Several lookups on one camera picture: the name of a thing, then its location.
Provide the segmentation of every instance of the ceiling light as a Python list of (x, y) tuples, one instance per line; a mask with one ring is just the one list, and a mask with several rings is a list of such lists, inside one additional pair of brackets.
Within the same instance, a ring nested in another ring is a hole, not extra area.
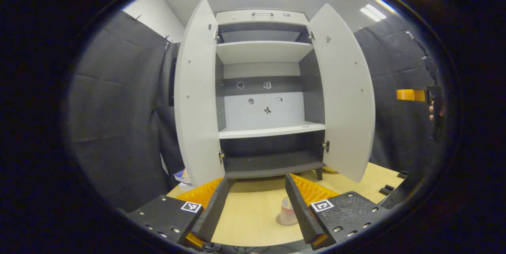
[(378, 9), (376, 9), (371, 4), (367, 4), (365, 8), (369, 9), (372, 13), (374, 13), (376, 16), (380, 17), (381, 19), (387, 18), (383, 13), (381, 13)]
[(391, 13), (396, 13), (395, 9), (393, 9), (390, 5), (388, 5), (386, 2), (384, 2), (383, 0), (374, 0), (376, 2), (378, 2), (379, 4), (381, 4), (381, 6), (385, 7), (388, 11), (390, 11)]
[(369, 18), (371, 18), (372, 20), (378, 22), (379, 20), (381, 20), (380, 17), (374, 15), (374, 13), (372, 13), (371, 11), (369, 11), (367, 8), (362, 8), (360, 9), (360, 11), (362, 13), (364, 13), (365, 15), (369, 16)]

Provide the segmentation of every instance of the wooden table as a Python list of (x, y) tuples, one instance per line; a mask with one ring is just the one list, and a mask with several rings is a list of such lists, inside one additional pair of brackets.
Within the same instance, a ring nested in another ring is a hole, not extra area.
[[(389, 184), (397, 188), (403, 181), (398, 172), (369, 162), (364, 177), (356, 183), (340, 173), (323, 172), (318, 181), (314, 171), (298, 173), (312, 182), (331, 189), (338, 194), (355, 191), (374, 203), (385, 195), (379, 190)], [(237, 180), (230, 189), (222, 215), (212, 241), (234, 246), (268, 246), (301, 240), (298, 224), (283, 226), (276, 223), (281, 211), (281, 201), (287, 196), (284, 176)], [(179, 186), (168, 193), (169, 197), (184, 193)]]

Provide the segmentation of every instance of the black icon sticker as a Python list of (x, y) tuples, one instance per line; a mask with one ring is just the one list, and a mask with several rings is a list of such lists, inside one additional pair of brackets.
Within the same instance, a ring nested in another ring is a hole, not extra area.
[(200, 209), (200, 207), (202, 207), (201, 204), (199, 203), (191, 203), (191, 202), (186, 202), (182, 207), (181, 209), (183, 211), (191, 211), (192, 213), (196, 213), (198, 212), (198, 209)]
[(332, 209), (334, 207), (334, 205), (331, 202), (329, 202), (329, 200), (311, 203), (311, 206), (317, 213), (319, 213), (320, 211), (325, 211), (326, 209)]

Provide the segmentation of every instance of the cabinet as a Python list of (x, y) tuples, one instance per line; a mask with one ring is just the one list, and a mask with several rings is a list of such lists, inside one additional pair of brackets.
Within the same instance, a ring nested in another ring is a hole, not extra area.
[(353, 33), (328, 4), (307, 21), (278, 9), (215, 15), (201, 0), (174, 91), (179, 147), (197, 186), (325, 165), (362, 178), (374, 136), (372, 81)]

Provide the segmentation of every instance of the open cabinet door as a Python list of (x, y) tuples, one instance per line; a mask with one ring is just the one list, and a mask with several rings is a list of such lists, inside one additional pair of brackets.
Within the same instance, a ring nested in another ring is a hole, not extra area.
[(201, 0), (186, 26), (177, 56), (174, 109), (177, 140), (194, 186), (225, 175), (218, 152), (215, 94), (215, 31), (207, 0)]
[(308, 24), (320, 66), (325, 101), (323, 162), (362, 180), (374, 136), (374, 91), (362, 49), (339, 14), (325, 4)]

